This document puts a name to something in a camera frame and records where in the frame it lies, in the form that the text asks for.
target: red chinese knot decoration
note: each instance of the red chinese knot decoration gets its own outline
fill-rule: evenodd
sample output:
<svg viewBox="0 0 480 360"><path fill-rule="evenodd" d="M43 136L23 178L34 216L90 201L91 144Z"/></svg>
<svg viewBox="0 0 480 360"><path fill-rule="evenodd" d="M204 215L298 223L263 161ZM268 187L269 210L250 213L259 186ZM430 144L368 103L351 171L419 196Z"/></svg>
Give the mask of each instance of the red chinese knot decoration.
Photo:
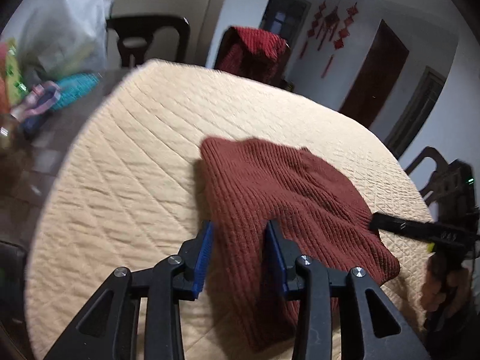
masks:
<svg viewBox="0 0 480 360"><path fill-rule="evenodd" d="M353 24L353 17L354 17L354 15L357 15L358 12L359 12L359 10L357 8L357 3L355 3L354 5L352 5L350 8L348 8L346 10L346 13L348 14L348 17L345 20L343 20L343 23L344 23L345 27L342 28L340 31L338 31L339 38L333 42L335 50L339 50L339 49L342 49L343 47L345 47L344 39L347 38L348 36L350 36L350 32L349 32L348 27ZM337 31L339 21L340 21L340 19L335 22L335 26L333 27L332 35L330 36L329 41L332 41L333 35ZM322 42L318 46L319 50L320 50L320 48L323 44L324 39L325 39L325 35L323 36ZM326 76L326 74L328 72L328 69L332 65L333 57L334 57L334 55L332 54L330 59L328 60L328 63L326 65L325 69L323 70L321 78L324 78Z"/></svg>
<svg viewBox="0 0 480 360"><path fill-rule="evenodd" d="M335 8L333 8L333 11L325 17L325 32L323 33L323 37L322 37L322 40L320 41L320 44L318 45L317 51L322 48L323 42L325 42L325 38L327 37L327 34L329 32L331 33L331 35L328 41L329 42L332 41L333 35L337 30L339 21L340 21L340 17L338 17L338 6L336 6Z"/></svg>
<svg viewBox="0 0 480 360"><path fill-rule="evenodd" d="M323 17L322 11L325 8L326 8L326 4L325 4L325 1L323 1L323 3L321 3L318 6L318 12L315 13L315 15L314 15L315 20L311 22L311 28L307 31L308 38L311 38L313 35L315 35L315 28L317 28L320 25L320 19ZM305 51L307 50L308 38L305 41L305 44L303 45L303 49L300 53L300 58L303 58L303 55L305 54Z"/></svg>

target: folded sweater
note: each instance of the folded sweater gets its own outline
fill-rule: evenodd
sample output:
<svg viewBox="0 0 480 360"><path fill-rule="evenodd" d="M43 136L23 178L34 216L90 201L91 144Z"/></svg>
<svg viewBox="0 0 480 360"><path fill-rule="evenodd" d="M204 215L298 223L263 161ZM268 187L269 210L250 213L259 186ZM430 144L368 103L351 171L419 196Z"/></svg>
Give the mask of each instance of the folded sweater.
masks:
<svg viewBox="0 0 480 360"><path fill-rule="evenodd" d="M307 149L209 137L200 151L215 248L253 350L293 337L298 318L298 303L275 293L263 260L268 220L277 219L286 238L327 267L361 266L379 285L398 275L398 260L368 229L371 212L359 192Z"/></svg>

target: colorful packaging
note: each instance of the colorful packaging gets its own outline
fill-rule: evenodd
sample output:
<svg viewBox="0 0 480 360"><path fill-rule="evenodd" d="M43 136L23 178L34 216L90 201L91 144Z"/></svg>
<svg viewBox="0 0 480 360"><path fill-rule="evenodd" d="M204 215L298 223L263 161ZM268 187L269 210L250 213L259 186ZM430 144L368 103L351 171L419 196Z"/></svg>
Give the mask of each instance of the colorful packaging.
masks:
<svg viewBox="0 0 480 360"><path fill-rule="evenodd" d="M22 82L22 74L18 67L15 39L9 39L6 43L8 51L5 56L5 84L10 107L14 107L27 96L28 90Z"/></svg>

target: beige quilted tablecloth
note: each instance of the beige quilted tablecloth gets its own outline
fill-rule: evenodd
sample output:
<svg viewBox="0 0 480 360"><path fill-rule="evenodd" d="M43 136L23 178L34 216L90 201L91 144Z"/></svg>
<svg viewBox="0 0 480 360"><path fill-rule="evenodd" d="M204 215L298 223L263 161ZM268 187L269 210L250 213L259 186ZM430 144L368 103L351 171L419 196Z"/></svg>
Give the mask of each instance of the beige quilted tablecloth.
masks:
<svg viewBox="0 0 480 360"><path fill-rule="evenodd" d="M357 122L257 82L149 62L126 78L87 123L37 229L26 314L39 359L115 267L153 266L176 253L208 218L198 168L198 146L206 135L306 146L344 173L372 211L430 219L392 154ZM383 289L418 328L425 245L387 233L382 240L402 267ZM291 342L265 353L249 351L218 266L214 254L205 291L198 301L181 305L186 359L291 358ZM336 329L334 358L339 337Z"/></svg>

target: white wall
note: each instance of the white wall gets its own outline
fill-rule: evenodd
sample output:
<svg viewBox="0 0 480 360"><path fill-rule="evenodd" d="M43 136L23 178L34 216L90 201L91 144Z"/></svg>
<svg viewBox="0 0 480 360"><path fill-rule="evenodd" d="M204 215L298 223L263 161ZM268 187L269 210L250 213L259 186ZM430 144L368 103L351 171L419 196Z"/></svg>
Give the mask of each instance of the white wall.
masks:
<svg viewBox="0 0 480 360"><path fill-rule="evenodd" d="M466 23L460 24L460 39L442 93L430 116L400 164L405 168L426 146L435 147L447 162L461 159L471 164L480 174L480 46ZM433 163L425 162L411 178L422 188L433 170ZM476 183L477 199L480 183Z"/></svg>
<svg viewBox="0 0 480 360"><path fill-rule="evenodd" d="M231 26L258 28L268 0L225 0L208 53L207 68L212 68L217 58L223 33Z"/></svg>
<svg viewBox="0 0 480 360"><path fill-rule="evenodd" d="M370 0L326 0L327 8L324 15L329 14L334 6L340 2L338 15L340 17L339 31L343 27L343 20L347 17L347 8L357 3L359 14L354 17L354 23L349 26L350 36L344 39L345 47L334 49L333 41L328 42L327 36L322 49L317 50L320 39L309 39L307 51L302 59L299 54L303 48L306 33L311 27L318 5L323 0L309 0L312 3L309 15L305 21L297 43L292 50L292 56L286 69L287 80L295 84L295 92L312 99L316 103L338 110L358 71L360 70L371 43L374 40L381 20L381 14ZM330 56L334 59L325 78L321 75L327 65Z"/></svg>
<svg viewBox="0 0 480 360"><path fill-rule="evenodd" d="M445 78L448 76L458 37L423 19L390 9L385 9L382 17L409 50L397 82L370 126L370 131L384 142L411 100L426 66Z"/></svg>
<svg viewBox="0 0 480 360"><path fill-rule="evenodd" d="M203 23L209 0L115 0L112 15L165 13L185 17L190 24L190 41L187 49L186 62L193 63L198 35ZM166 28L159 31L154 38L147 58L174 60L177 50L178 35L174 29ZM109 65L117 67L120 56L117 50L117 36L109 34L108 57Z"/></svg>

